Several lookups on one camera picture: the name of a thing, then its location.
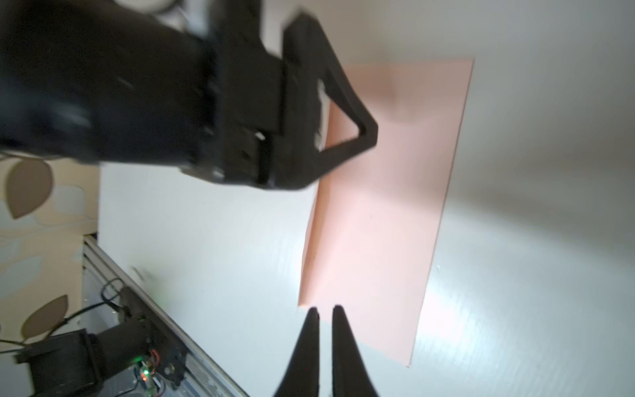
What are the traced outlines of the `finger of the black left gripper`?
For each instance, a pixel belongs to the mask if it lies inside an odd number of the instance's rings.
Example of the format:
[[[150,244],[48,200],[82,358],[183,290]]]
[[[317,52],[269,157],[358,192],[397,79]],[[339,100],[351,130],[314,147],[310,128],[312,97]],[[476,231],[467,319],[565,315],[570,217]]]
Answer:
[[[378,124],[355,93],[319,21],[298,13],[283,31],[280,137],[274,140],[269,185],[302,190],[377,144]],[[328,143],[332,109],[357,134]]]

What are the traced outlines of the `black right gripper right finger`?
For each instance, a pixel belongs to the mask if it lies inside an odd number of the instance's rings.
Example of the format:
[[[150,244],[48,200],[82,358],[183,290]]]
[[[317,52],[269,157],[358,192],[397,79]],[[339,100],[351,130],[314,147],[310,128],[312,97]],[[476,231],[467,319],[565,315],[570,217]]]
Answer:
[[[344,308],[332,311],[332,395],[378,397],[366,371]]]

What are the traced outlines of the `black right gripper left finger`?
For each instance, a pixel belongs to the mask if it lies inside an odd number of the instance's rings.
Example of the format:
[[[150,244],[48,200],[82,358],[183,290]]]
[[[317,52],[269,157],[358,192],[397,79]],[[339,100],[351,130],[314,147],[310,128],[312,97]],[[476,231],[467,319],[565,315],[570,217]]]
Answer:
[[[307,312],[286,372],[274,397],[319,394],[320,317],[316,308]]]

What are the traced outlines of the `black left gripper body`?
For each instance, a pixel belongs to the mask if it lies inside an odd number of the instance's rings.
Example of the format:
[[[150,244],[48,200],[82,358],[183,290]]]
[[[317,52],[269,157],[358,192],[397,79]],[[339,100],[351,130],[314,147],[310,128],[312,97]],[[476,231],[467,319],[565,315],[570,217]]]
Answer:
[[[197,37],[113,1],[1,4],[1,149],[266,183],[279,61],[261,3],[215,1]]]

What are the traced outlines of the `pink envelope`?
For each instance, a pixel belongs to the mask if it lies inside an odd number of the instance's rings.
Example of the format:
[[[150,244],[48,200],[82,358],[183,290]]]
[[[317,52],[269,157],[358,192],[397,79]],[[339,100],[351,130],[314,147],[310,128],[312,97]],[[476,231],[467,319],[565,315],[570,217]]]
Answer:
[[[471,81],[470,60],[349,66],[374,148],[317,188],[299,305],[344,307],[356,339],[408,366]]]

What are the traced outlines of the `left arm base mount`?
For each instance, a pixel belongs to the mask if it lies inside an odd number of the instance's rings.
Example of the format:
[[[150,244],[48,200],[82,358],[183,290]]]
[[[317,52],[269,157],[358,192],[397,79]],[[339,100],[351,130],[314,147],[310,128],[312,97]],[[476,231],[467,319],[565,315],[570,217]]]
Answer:
[[[104,383],[152,358],[160,357],[147,342],[148,322],[128,319],[98,334],[84,329],[49,336],[14,356],[28,365],[35,396],[96,396]]]

